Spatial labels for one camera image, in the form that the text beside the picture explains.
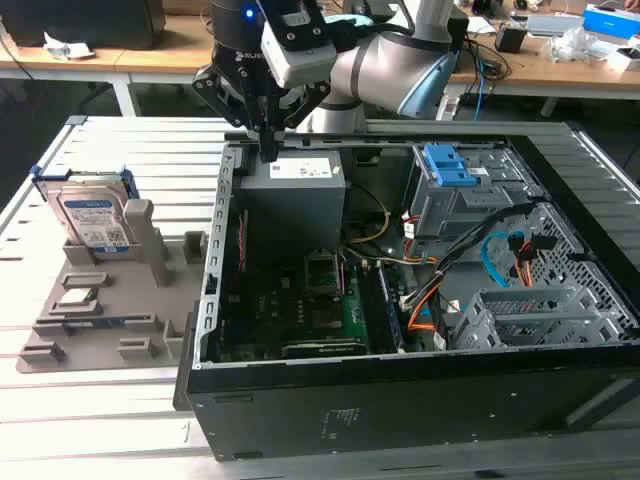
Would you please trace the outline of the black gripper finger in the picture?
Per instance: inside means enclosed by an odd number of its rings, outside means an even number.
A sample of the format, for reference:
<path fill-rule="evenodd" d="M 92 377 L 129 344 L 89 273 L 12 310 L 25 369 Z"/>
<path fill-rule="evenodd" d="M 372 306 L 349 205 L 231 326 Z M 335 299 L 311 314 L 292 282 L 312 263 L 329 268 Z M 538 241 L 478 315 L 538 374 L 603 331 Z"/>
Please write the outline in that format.
<path fill-rule="evenodd" d="M 295 130 L 331 92 L 328 80 L 293 87 L 273 103 L 273 160 L 276 160 L 287 129 Z"/>
<path fill-rule="evenodd" d="M 267 107 L 260 102 L 257 77 L 248 66 L 231 67 L 225 74 L 206 66 L 194 77 L 198 96 L 235 127 L 243 126 L 259 145 L 262 162 L 274 161 L 274 131 L 268 126 Z"/>

